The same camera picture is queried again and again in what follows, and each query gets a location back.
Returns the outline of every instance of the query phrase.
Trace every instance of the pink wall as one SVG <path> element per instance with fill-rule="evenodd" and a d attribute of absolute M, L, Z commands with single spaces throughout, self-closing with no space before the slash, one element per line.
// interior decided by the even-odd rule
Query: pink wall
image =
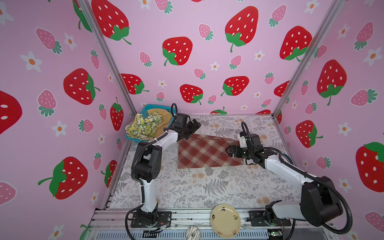
<path fill-rule="evenodd" d="M 110 108 L 117 97 L 123 126 L 131 121 L 129 108 L 116 82 L 109 81 L 110 70 L 93 34 L 82 23 L 79 30 L 72 1 L 9 0 L 0 2 L 0 10 L 0 239 L 79 239 L 85 229 L 80 226 L 88 225 L 107 191 L 101 170 L 118 160 L 117 138 L 125 141 L 124 127 L 113 127 Z M 56 48 L 53 37 L 42 30 L 36 34 L 37 28 L 54 36 Z M 91 58 L 92 49 L 98 59 Z M 79 68 L 84 70 L 65 80 Z M 90 81 L 83 79 L 87 73 L 100 89 L 94 101 Z M 78 125 L 86 119 L 93 128 L 85 121 L 82 132 Z M 95 170 L 97 152 L 101 163 Z"/>
<path fill-rule="evenodd" d="M 332 1 L 314 0 L 309 4 L 306 0 L 276 0 L 273 3 L 146 0 L 144 4 L 137 0 L 111 0 L 113 5 L 106 0 L 89 2 L 120 72 L 129 74 L 125 75 L 126 79 L 133 80 L 127 85 L 138 111 L 144 103 L 159 103 L 156 95 L 162 92 L 165 99 L 161 104 L 170 106 L 175 102 L 179 110 L 186 113 L 210 113 L 223 107 L 228 113 L 258 113 L 276 108 L 280 97 L 275 95 L 275 89 L 279 91 L 280 85 L 285 89 L 284 83 L 290 80 L 298 65 L 296 58 L 290 61 L 284 58 L 292 51 L 291 47 L 302 49 L 309 45 L 310 35 L 315 35 Z M 270 27 L 270 19 L 272 22 L 278 20 L 278 24 Z M 114 25 L 119 26 L 118 32 L 113 29 Z M 236 40 L 231 34 L 237 32 L 242 36 Z M 163 47 L 165 56 L 170 58 L 168 61 L 163 55 Z M 273 76 L 265 80 L 268 73 Z M 224 82 L 232 86 L 236 79 L 240 86 L 227 90 L 233 96 L 224 93 Z M 132 83 L 141 81 L 144 90 L 143 85 L 135 89 Z M 180 93 L 181 86 L 182 91 L 186 91 L 184 95 Z"/>
<path fill-rule="evenodd" d="M 320 47 L 321 54 L 312 58 L 289 103 L 282 109 L 280 127 L 288 134 L 286 138 L 299 166 L 317 176 L 330 177 L 351 207 L 353 227 L 343 239 L 384 238 L 384 164 L 381 159 L 384 151 L 384 99 L 381 95 L 384 60 L 380 53 L 384 40 L 383 9 L 382 1 L 345 3 L 321 43 L 326 46 L 326 52 L 325 47 Z M 364 41 L 367 45 L 355 50 L 355 44 L 361 46 L 359 42 Z M 307 91 L 302 86 L 305 80 L 308 81 Z M 324 91 L 329 83 L 336 87 Z M 307 120 L 312 123 L 306 122 L 307 126 L 303 126 L 305 123 L 301 123 Z M 323 136 L 314 144 L 307 141 L 314 136 L 303 132 L 309 125 L 316 126 L 318 137 Z M 345 216 L 333 222 L 340 229 L 345 224 Z"/>

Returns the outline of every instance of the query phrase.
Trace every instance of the red checkered cloth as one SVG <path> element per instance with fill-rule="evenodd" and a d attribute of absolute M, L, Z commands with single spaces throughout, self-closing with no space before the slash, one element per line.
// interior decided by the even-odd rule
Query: red checkered cloth
<path fill-rule="evenodd" d="M 209 135 L 192 134 L 179 141 L 179 168 L 238 166 L 242 158 L 229 157 L 225 149 L 239 141 Z"/>

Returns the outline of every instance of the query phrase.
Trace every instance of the red strawberry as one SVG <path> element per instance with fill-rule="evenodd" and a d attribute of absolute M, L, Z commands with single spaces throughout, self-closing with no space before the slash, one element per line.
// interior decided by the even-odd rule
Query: red strawberry
<path fill-rule="evenodd" d="M 211 27 L 203 23 L 199 25 L 199 34 L 200 37 L 205 38 L 206 41 L 210 41 L 214 37 L 214 32 L 211 31 Z"/>
<path fill-rule="evenodd" d="M 52 33 L 42 28 L 36 28 L 36 35 L 40 39 L 44 47 L 46 47 L 49 50 L 52 50 L 53 53 L 60 55 L 63 52 L 61 50 L 60 42 L 55 40 L 55 37 L 53 36 Z"/>
<path fill-rule="evenodd" d="M 160 11 L 164 11 L 165 14 L 172 12 L 172 3 L 168 0 L 155 0 L 156 6 Z"/>
<path fill-rule="evenodd" d="M 277 86 L 275 88 L 275 90 L 273 91 L 273 93 L 278 96 L 278 97 L 282 97 L 283 96 L 283 93 L 285 92 L 285 89 L 287 88 L 288 86 L 288 83 L 289 81 L 286 81 L 285 83 L 283 84 L 280 84 L 279 86 Z"/>
<path fill-rule="evenodd" d="M 164 62 L 164 66 L 167 61 L 173 65 L 184 65 L 191 55 L 192 42 L 185 36 L 176 38 L 168 38 L 163 42 L 163 55 L 167 59 Z"/>
<path fill-rule="evenodd" d="M 263 102 L 262 108 L 266 108 L 268 105 L 270 105 L 272 102 L 272 99 L 267 99 Z"/>
<path fill-rule="evenodd" d="M 56 107 L 56 100 L 50 90 L 43 90 L 37 98 L 37 102 L 40 104 L 39 111 L 41 115 L 47 118 L 48 115 L 52 116 L 55 113 L 53 109 Z"/>
<path fill-rule="evenodd" d="M 273 76 L 273 73 L 267 73 L 265 75 L 264 81 L 265 81 L 266 84 L 270 85 L 270 84 L 273 83 L 274 79 L 275 79 L 275 77 Z"/>
<path fill-rule="evenodd" d="M 93 123 L 88 119 L 81 120 L 78 126 L 79 126 L 79 130 L 82 132 L 88 133 L 93 129 Z"/>
<path fill-rule="evenodd" d="M 284 128 L 284 133 L 285 133 L 286 135 L 290 134 L 290 133 L 291 133 L 291 126 L 286 126 L 286 127 Z"/>
<path fill-rule="evenodd" d="M 164 101 L 164 98 L 165 98 L 165 96 L 164 96 L 164 93 L 163 93 L 163 92 L 158 92 L 158 93 L 156 94 L 156 100 L 157 100 L 158 102 L 162 102 L 162 101 Z"/>
<path fill-rule="evenodd" d="M 101 170 L 101 173 L 105 175 L 104 177 L 104 183 L 105 183 L 105 186 L 109 187 L 109 184 L 111 183 L 111 180 L 112 180 L 112 177 L 113 177 L 113 174 L 115 173 L 115 169 L 116 169 L 116 165 L 118 163 L 115 161 L 115 160 L 112 160 L 107 168 L 105 169 L 105 173 L 103 173 L 103 171 Z"/>
<path fill-rule="evenodd" d="M 212 95 L 212 96 L 210 96 L 210 97 L 208 98 L 208 104 L 209 104 L 209 105 L 212 105 L 212 104 L 215 103 L 216 100 L 217 100 L 216 95 Z"/>
<path fill-rule="evenodd" d="M 92 0 L 92 11 L 95 14 L 101 32 L 107 38 L 119 41 L 129 35 L 129 23 L 124 13 L 107 0 Z"/>
<path fill-rule="evenodd" d="M 359 148 L 356 164 L 362 183 L 375 192 L 384 192 L 384 145 L 371 142 Z"/>
<path fill-rule="evenodd" d="M 89 105 L 95 99 L 95 89 L 100 91 L 93 84 L 93 79 L 88 72 L 78 68 L 64 78 L 64 91 L 79 103 Z"/>
<path fill-rule="evenodd" d="M 259 12 L 257 8 L 248 6 L 236 14 L 225 26 L 227 41 L 240 47 L 249 43 L 256 33 Z"/>
<path fill-rule="evenodd" d="M 140 94 L 142 91 L 149 92 L 148 90 L 144 90 L 144 82 L 138 76 L 124 73 L 122 73 L 121 76 L 129 93 Z"/>
<path fill-rule="evenodd" d="M 384 232 L 384 216 L 381 216 L 377 212 L 369 212 L 365 215 L 365 220 L 367 220 L 372 227 L 380 232 Z"/>
<path fill-rule="evenodd" d="M 151 58 L 149 57 L 148 54 L 146 54 L 145 52 L 141 52 L 140 53 L 140 61 L 144 64 L 144 66 L 146 67 L 151 67 L 152 66 L 152 62 L 151 62 Z"/>
<path fill-rule="evenodd" d="M 297 59 L 307 50 L 312 41 L 312 35 L 302 26 L 289 30 L 280 49 L 280 58 L 285 60 Z"/>
<path fill-rule="evenodd" d="M 79 29 L 80 29 L 80 23 L 82 22 L 83 23 L 83 26 L 85 27 L 85 29 L 87 29 L 88 31 L 92 32 L 87 20 L 85 19 L 84 17 L 84 14 L 83 12 L 81 11 L 81 8 L 79 6 L 79 3 L 77 3 L 77 0 L 72 0 L 72 3 L 73 3 L 73 8 L 74 8 L 74 11 L 76 13 L 76 15 L 80 18 L 80 21 L 79 21 Z"/>
<path fill-rule="evenodd" d="M 124 112 L 120 104 L 118 104 L 118 98 L 116 97 L 116 102 L 112 104 L 111 110 L 109 111 L 111 116 L 111 121 L 113 128 L 116 131 L 119 131 L 122 125 L 122 120 L 124 118 Z"/>
<path fill-rule="evenodd" d="M 104 108 L 104 104 L 101 104 L 99 105 L 99 111 L 100 111 L 100 117 L 103 119 L 103 120 L 106 120 L 107 119 L 107 109 Z"/>
<path fill-rule="evenodd" d="M 331 97 L 337 95 L 347 82 L 347 73 L 344 68 L 336 61 L 329 60 L 325 63 L 319 81 L 317 82 L 317 92 L 323 98 L 329 98 L 328 106 L 331 103 Z"/>
<path fill-rule="evenodd" d="M 327 157 L 319 157 L 316 160 L 317 166 L 319 166 L 322 169 L 329 168 L 331 166 L 331 161 Z"/>
<path fill-rule="evenodd" d="M 303 85 L 301 86 L 301 95 L 304 96 L 308 91 L 308 80 L 305 79 Z"/>
<path fill-rule="evenodd" d="M 364 106 L 367 103 L 372 103 L 375 101 L 377 98 L 376 96 L 379 95 L 376 93 L 376 90 L 373 89 L 368 89 L 366 90 L 360 90 L 358 91 L 352 98 L 351 98 L 351 103 L 356 106 Z"/>
<path fill-rule="evenodd" d="M 97 171 L 101 165 L 101 153 L 97 152 L 94 157 L 95 159 L 93 160 L 93 169 Z"/>
<path fill-rule="evenodd" d="M 228 96 L 237 96 L 244 91 L 249 83 L 249 78 L 246 76 L 227 78 L 223 84 L 224 92 L 220 95 L 227 94 Z"/>
<path fill-rule="evenodd" d="M 282 113 L 281 113 L 281 111 L 280 111 L 279 114 L 278 114 L 277 117 L 276 117 L 276 120 L 277 120 L 277 122 L 280 124 L 282 119 L 283 119 L 283 115 L 282 115 Z"/>
<path fill-rule="evenodd" d="M 81 162 L 74 157 L 66 157 L 53 170 L 53 177 L 39 181 L 52 179 L 49 190 L 57 199 L 66 199 L 79 190 L 87 181 L 88 171 Z"/>
<path fill-rule="evenodd" d="M 207 77 L 206 74 L 204 73 L 204 71 L 201 69 L 195 68 L 195 70 L 193 72 L 195 74 L 195 77 L 197 77 L 197 78 L 205 79 Z"/>
<path fill-rule="evenodd" d="M 316 138 L 323 138 L 323 136 L 317 137 L 317 128 L 310 120 L 301 122 L 296 126 L 296 136 L 306 148 L 312 147 L 316 142 Z"/>
<path fill-rule="evenodd" d="M 305 113 L 306 114 L 312 114 L 313 112 L 316 112 L 316 109 L 317 109 L 317 104 L 316 103 L 312 103 L 312 104 L 310 103 L 305 108 Z"/>
<path fill-rule="evenodd" d="M 180 87 L 180 93 L 183 100 L 187 103 L 197 103 L 203 98 L 203 90 L 199 87 L 184 84 Z"/>
<path fill-rule="evenodd" d="M 122 142 L 121 142 L 121 139 L 118 137 L 118 139 L 116 140 L 116 144 L 118 145 L 118 150 L 121 150 L 121 147 L 122 147 Z"/>
<path fill-rule="evenodd" d="M 96 69 L 99 69 L 100 61 L 98 59 L 98 55 L 95 51 L 95 49 L 91 50 L 91 61 Z"/>
<path fill-rule="evenodd" d="M 327 47 L 325 45 L 321 45 L 313 54 L 314 58 L 321 58 L 325 52 L 327 51 Z"/>
<path fill-rule="evenodd" d="M 17 189 L 9 182 L 0 181 L 0 206 L 14 199 Z"/>
<path fill-rule="evenodd" d="M 265 110 L 262 110 L 262 111 L 260 111 L 260 112 L 258 112 L 256 114 L 271 114 L 271 110 L 265 109 Z"/>
<path fill-rule="evenodd" d="M 269 19 L 269 26 L 274 28 L 279 24 L 279 21 L 283 20 L 285 12 L 287 11 L 287 5 L 281 5 L 272 13 L 272 18 Z"/>
<path fill-rule="evenodd" d="M 363 47 L 365 47 L 368 43 L 367 41 L 373 35 L 373 22 L 368 22 L 364 25 L 364 27 L 360 30 L 358 35 L 356 36 L 355 42 L 355 50 L 359 51 Z"/>
<path fill-rule="evenodd" d="M 22 114 L 22 108 L 16 98 L 0 91 L 0 134 L 14 125 Z"/>
<path fill-rule="evenodd" d="M 215 111 L 212 111 L 211 114 L 227 114 L 227 112 L 224 112 L 224 109 L 225 107 L 223 107 L 223 110 L 215 110 Z"/>
<path fill-rule="evenodd" d="M 235 70 L 238 65 L 241 64 L 241 56 L 237 55 L 236 57 L 232 58 L 231 64 L 229 64 L 229 68 L 231 70 Z"/>

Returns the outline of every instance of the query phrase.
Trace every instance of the cream colored plate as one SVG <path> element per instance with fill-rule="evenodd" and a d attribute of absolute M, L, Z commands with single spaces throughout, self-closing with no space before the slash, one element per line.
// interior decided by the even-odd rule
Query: cream colored plate
<path fill-rule="evenodd" d="M 236 209 L 228 204 L 217 205 L 211 213 L 211 225 L 223 238 L 233 238 L 240 231 L 241 221 Z"/>

